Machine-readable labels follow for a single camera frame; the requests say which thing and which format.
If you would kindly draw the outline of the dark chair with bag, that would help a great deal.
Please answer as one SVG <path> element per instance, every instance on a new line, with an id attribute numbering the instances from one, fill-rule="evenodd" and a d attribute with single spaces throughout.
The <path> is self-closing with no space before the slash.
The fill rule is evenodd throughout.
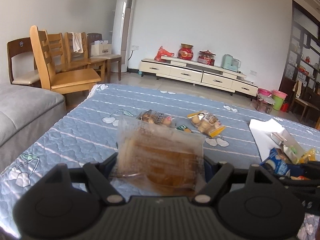
<path id="1" fill-rule="evenodd" d="M 89 33 L 87 34 L 87 43 L 88 43 L 88 53 L 91 59 L 102 59 L 106 63 L 107 70 L 107 81 L 111 82 L 111 65 L 112 63 L 118 63 L 118 80 L 121 80 L 121 63 L 122 57 L 118 54 L 109 54 L 103 56 L 91 56 L 91 43 L 97 40 L 102 40 L 102 35 L 100 33 Z"/>

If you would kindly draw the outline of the light wooden chair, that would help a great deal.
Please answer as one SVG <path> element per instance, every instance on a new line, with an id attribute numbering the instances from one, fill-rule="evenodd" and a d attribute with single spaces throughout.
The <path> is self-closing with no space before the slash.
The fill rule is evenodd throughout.
<path id="1" fill-rule="evenodd" d="M 62 95 L 91 91 L 101 81 L 88 63 L 67 62 L 62 34 L 48 34 L 31 26 L 30 40 L 41 87 Z"/>
<path id="2" fill-rule="evenodd" d="M 48 34 L 48 41 L 56 69 L 66 72 L 66 53 L 62 34 Z"/>

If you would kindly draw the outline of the red plastic bag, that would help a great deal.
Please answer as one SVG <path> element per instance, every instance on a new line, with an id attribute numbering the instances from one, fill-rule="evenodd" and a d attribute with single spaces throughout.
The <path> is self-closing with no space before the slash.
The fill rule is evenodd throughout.
<path id="1" fill-rule="evenodd" d="M 173 57 L 174 53 L 171 53 L 163 48 L 163 46 L 160 46 L 158 49 L 157 55 L 155 56 L 154 60 L 159 62 L 164 62 L 164 59 L 162 57 Z"/>

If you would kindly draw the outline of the chair by shelf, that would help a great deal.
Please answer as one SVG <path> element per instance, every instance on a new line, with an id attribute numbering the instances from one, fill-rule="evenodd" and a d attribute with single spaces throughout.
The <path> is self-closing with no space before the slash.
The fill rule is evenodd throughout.
<path id="1" fill-rule="evenodd" d="M 289 112 L 294 112 L 294 110 L 297 108 L 297 106 L 303 107 L 302 113 L 299 118 L 299 122 L 302 122 L 303 119 L 308 120 L 310 116 L 310 111 L 317 111 L 319 112 L 319 107 L 317 107 L 314 103 L 312 103 L 310 100 L 312 96 L 310 95 L 307 98 L 303 99 L 303 96 L 306 92 L 306 89 L 308 87 L 304 87 L 302 82 L 300 80 L 297 80 L 292 91 L 293 96 L 291 99 L 291 104 L 289 106 Z"/>

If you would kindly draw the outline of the small red bucket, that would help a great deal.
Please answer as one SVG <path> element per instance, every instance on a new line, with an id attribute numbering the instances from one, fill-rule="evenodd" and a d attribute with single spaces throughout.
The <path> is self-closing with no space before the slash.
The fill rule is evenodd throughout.
<path id="1" fill-rule="evenodd" d="M 284 104 L 281 106 L 280 110 L 281 110 L 282 112 L 287 112 L 288 108 L 289 108 L 289 103 L 286 102 L 286 103 L 284 103 Z"/>

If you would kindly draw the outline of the cream TV cabinet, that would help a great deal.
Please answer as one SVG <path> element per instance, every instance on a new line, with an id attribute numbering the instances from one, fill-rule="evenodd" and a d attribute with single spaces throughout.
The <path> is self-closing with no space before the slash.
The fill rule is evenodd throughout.
<path id="1" fill-rule="evenodd" d="M 162 56 L 161 61 L 142 59 L 139 71 L 142 74 L 155 74 L 157 78 L 178 80 L 193 85 L 206 86 L 234 94 L 257 96 L 258 86 L 245 80 L 246 75 L 221 67 L 210 66 L 176 57 Z"/>

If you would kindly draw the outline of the pink basin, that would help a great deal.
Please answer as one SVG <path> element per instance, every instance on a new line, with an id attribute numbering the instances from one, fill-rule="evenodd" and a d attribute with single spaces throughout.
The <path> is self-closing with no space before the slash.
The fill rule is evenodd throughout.
<path id="1" fill-rule="evenodd" d="M 258 95 L 270 97 L 272 96 L 272 92 L 263 88 L 258 88 Z"/>

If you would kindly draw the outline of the near light wooden chair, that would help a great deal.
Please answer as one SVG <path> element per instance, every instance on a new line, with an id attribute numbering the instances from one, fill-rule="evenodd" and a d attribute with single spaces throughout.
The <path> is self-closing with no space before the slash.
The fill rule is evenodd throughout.
<path id="1" fill-rule="evenodd" d="M 48 34 L 31 26 L 30 40 L 41 87 L 62 95 L 91 91 L 101 81 L 88 63 L 67 62 L 62 34 Z"/>

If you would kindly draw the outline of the light green cracker pack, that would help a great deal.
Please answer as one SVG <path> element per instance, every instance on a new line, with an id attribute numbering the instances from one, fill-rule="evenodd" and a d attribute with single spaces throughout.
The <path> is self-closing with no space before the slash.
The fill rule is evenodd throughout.
<path id="1" fill-rule="evenodd" d="M 290 147 L 283 145 L 283 152 L 290 159 L 292 163 L 296 163 L 298 161 L 298 157 Z"/>

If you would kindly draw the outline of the clear bag brown pastries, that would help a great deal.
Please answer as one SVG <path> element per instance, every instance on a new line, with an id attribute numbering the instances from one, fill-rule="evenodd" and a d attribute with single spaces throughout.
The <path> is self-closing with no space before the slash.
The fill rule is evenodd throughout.
<path id="1" fill-rule="evenodd" d="M 206 183 L 204 141 L 201 134 L 122 116 L 111 176 L 161 195 L 193 196 Z"/>

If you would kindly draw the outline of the grey sofa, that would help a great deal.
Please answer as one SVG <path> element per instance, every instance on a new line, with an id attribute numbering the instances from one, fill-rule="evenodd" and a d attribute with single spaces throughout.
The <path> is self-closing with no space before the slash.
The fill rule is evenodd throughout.
<path id="1" fill-rule="evenodd" d="M 66 114 L 63 95 L 1 84 L 1 171 Z"/>

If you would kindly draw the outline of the yellow snack pack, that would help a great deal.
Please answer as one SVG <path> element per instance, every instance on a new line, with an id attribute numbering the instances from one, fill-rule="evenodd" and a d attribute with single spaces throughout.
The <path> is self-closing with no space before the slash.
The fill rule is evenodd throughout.
<path id="1" fill-rule="evenodd" d="M 300 159 L 299 159 L 299 163 L 300 164 L 306 164 L 310 161 L 316 161 L 316 149 L 312 148 L 310 150 L 308 150 Z"/>

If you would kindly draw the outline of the green white snack pack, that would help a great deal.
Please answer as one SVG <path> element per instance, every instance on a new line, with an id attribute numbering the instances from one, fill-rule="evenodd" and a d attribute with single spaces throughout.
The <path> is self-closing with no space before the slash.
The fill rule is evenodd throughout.
<path id="1" fill-rule="evenodd" d="M 176 129 L 178 129 L 179 131 L 184 131 L 184 132 L 188 132 L 188 133 L 193 132 L 190 128 L 188 128 L 185 125 L 176 126 Z"/>

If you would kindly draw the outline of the blue white snack pack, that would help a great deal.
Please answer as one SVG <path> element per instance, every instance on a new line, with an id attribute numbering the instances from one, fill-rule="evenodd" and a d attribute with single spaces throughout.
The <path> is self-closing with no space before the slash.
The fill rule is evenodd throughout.
<path id="1" fill-rule="evenodd" d="M 295 165 L 280 148 L 272 148 L 269 156 L 260 163 L 268 172 L 282 177 L 299 177 L 304 171 L 299 165 Z"/>

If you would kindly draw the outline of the small wooden stool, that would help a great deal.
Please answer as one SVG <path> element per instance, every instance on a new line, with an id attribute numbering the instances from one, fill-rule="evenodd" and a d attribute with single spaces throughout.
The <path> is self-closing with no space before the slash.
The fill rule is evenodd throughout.
<path id="1" fill-rule="evenodd" d="M 258 94 L 257 104 L 255 106 L 255 109 L 257 111 L 260 111 L 264 108 L 265 113 L 270 114 L 274 104 L 275 104 L 275 101 L 270 96 Z"/>

